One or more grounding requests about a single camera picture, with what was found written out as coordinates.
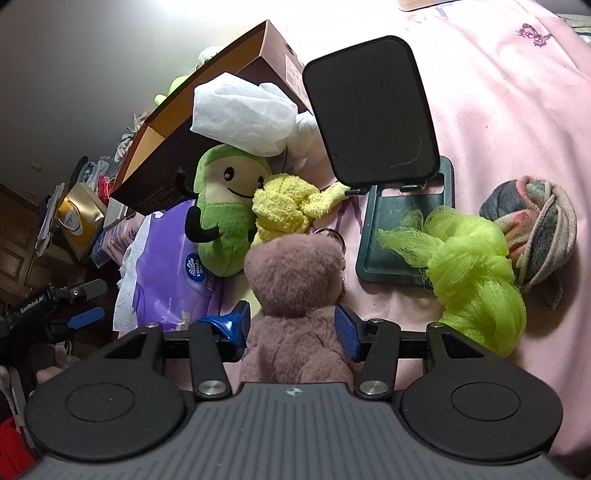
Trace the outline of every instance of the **gray textured handle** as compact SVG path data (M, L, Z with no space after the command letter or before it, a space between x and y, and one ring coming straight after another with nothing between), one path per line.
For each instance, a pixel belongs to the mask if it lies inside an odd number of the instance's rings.
M504 466L461 463L415 440L389 405L344 384L245 384L202 403L186 427L144 456L109 464L46 456L27 480L561 480L546 457Z

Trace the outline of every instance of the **white tissue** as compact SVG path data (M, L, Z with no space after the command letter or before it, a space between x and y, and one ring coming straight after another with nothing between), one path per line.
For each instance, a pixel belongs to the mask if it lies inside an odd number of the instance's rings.
M298 113L295 124L287 137L287 150L296 160L326 157L326 149L316 117L310 112Z
M272 87L222 73L195 88L191 131L273 157L285 150L296 115L297 105Z
M135 271L135 264L139 256L144 253L148 233L150 232L150 221L152 215L148 215L142 226L139 227L133 243L127 247L123 262L119 268L121 280L117 282L119 293L115 302L115 311L113 313L113 331L128 333L138 327L138 318L134 310L135 283L138 279L138 273Z

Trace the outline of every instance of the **green plush toy ear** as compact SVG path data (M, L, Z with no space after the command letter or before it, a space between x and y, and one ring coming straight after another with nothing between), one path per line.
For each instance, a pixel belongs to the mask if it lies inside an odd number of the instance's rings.
M173 82L170 84L170 88L168 89L168 94L170 95L173 93L178 87L182 85L182 83L189 78L189 75L182 75L180 77L176 77ZM156 95L154 97L154 103L156 105L160 105L162 102L166 100L167 95Z

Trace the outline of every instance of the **brown cardboard box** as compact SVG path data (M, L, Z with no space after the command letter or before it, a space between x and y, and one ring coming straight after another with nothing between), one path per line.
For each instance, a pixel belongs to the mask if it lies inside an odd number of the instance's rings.
M189 130L193 91L229 72L249 82L272 82L298 106L309 109L303 66L268 20L224 48L193 73L146 119L121 167L112 197L142 215L166 210L182 197L174 188L178 168L193 178L201 156L219 142Z

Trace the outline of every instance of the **green phone case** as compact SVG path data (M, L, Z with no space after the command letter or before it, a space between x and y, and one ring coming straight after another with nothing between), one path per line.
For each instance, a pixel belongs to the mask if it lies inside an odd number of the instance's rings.
M440 157L438 176L443 176L443 191L441 193L383 197L382 191L385 186L374 185L371 188L357 254L356 272L361 280L402 285L424 285L425 280L419 270L410 267L396 252L382 248L376 234L379 229L397 228L405 215L417 208L427 216L441 205L453 207L453 166L446 157Z

